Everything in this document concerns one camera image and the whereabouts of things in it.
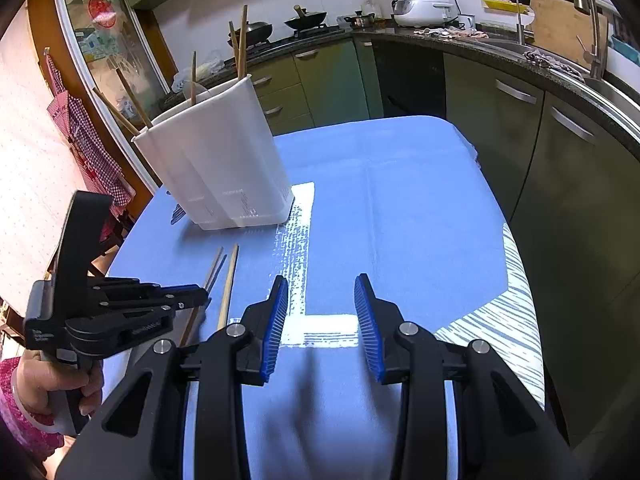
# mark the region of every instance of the table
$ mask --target table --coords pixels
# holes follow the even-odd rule
[[[230,321],[267,297],[277,274],[289,280],[290,312],[276,369],[263,388],[243,387],[254,480],[387,479],[398,423],[399,387],[380,386],[358,344],[355,277],[366,272],[379,298],[440,339],[482,337],[540,405],[540,336],[516,244],[455,127],[433,117],[327,126],[279,136],[294,184],[286,224],[203,231],[188,218],[170,225],[175,202],[158,191],[110,269],[111,276],[202,284],[220,245],[238,243]],[[224,274],[200,327],[216,327]],[[105,393],[126,355],[105,363]],[[184,478],[193,475],[190,390]],[[447,385],[449,440],[456,438]],[[456,447],[449,476],[457,478]]]

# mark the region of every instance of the cutting board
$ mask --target cutting board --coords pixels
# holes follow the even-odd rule
[[[578,12],[574,4],[564,0],[531,0],[530,6],[536,13],[536,19],[530,25],[535,35],[534,45],[589,68],[576,36],[580,36],[586,48],[591,48],[591,17]],[[602,14],[598,17],[601,41],[606,45],[607,18]]]

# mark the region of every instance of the curtain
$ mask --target curtain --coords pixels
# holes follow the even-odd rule
[[[24,315],[49,266],[76,189],[86,189],[47,112],[26,4],[0,40],[0,297]]]

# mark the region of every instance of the bottle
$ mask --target bottle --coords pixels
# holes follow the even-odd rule
[[[382,16],[380,7],[373,0],[362,0],[360,4],[360,10],[366,16],[367,14],[375,14],[377,17]]]

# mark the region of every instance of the silver screw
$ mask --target silver screw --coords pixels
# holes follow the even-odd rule
[[[476,339],[471,343],[471,348],[479,354],[486,354],[491,349],[491,345],[483,339]]]
[[[161,339],[154,343],[154,352],[156,354],[166,354],[169,350],[171,350],[171,341],[168,339]]]
[[[226,334],[231,337],[240,337],[245,331],[244,325],[240,323],[232,323],[226,327]]]
[[[411,321],[405,321],[400,324],[398,330],[400,330],[400,333],[404,335],[416,335],[418,333],[418,326]]]

